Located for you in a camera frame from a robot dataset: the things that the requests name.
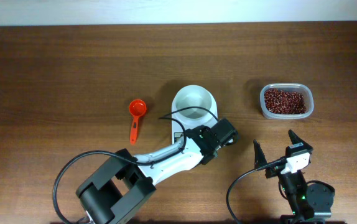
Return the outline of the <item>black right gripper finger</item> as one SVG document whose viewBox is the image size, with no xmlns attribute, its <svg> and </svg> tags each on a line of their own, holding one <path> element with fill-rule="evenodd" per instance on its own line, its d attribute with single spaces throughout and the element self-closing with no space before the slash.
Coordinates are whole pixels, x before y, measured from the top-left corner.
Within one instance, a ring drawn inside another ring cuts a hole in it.
<svg viewBox="0 0 357 224">
<path fill-rule="evenodd" d="M 289 146 L 290 148 L 295 148 L 295 147 L 300 147 L 300 146 L 304 146 L 304 142 L 303 140 L 301 140 L 298 135 L 296 135 L 293 130 L 288 130 L 288 135 L 290 138 L 290 141 L 292 143 L 291 146 Z"/>
<path fill-rule="evenodd" d="M 254 139 L 254 169 L 259 170 L 267 164 L 266 157 L 263 153 L 261 145 Z"/>
</svg>

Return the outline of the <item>red measuring scoop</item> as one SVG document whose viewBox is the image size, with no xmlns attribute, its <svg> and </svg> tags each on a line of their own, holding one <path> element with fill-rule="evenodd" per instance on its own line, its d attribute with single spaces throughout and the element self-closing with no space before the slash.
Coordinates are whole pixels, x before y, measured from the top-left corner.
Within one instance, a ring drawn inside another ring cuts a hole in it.
<svg viewBox="0 0 357 224">
<path fill-rule="evenodd" d="M 133 100 L 129 105 L 129 112 L 132 115 L 130 143 L 131 145 L 135 145 L 139 129 L 139 119 L 147 112 L 146 103 L 140 99 Z"/>
</svg>

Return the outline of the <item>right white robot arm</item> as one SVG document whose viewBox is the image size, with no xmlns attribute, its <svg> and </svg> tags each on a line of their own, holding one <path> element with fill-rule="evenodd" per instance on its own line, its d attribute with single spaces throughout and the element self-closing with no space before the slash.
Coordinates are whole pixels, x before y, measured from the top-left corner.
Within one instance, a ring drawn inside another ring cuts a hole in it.
<svg viewBox="0 0 357 224">
<path fill-rule="evenodd" d="M 311 164 L 313 147 L 288 131 L 291 145 L 285 155 L 267 162 L 260 144 L 254 140 L 254 168 L 264 170 L 266 178 L 279 179 L 279 192 L 288 201 L 291 215 L 281 215 L 281 223 L 325 223 L 332 215 L 335 189 L 322 181 L 306 181 L 302 169 Z"/>
</svg>

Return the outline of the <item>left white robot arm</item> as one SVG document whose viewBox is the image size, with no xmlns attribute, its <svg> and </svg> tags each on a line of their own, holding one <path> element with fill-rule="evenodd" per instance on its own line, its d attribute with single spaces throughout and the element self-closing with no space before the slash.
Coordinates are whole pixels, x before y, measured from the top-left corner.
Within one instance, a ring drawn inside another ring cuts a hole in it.
<svg viewBox="0 0 357 224">
<path fill-rule="evenodd" d="M 127 223 L 156 190 L 156 185 L 181 171 L 205 165 L 218 150 L 238 138 L 227 120 L 212 127 L 187 129 L 177 141 L 150 154 L 135 155 L 127 161 L 127 149 L 107 159 L 76 190 L 81 206 L 93 223 Z"/>
</svg>

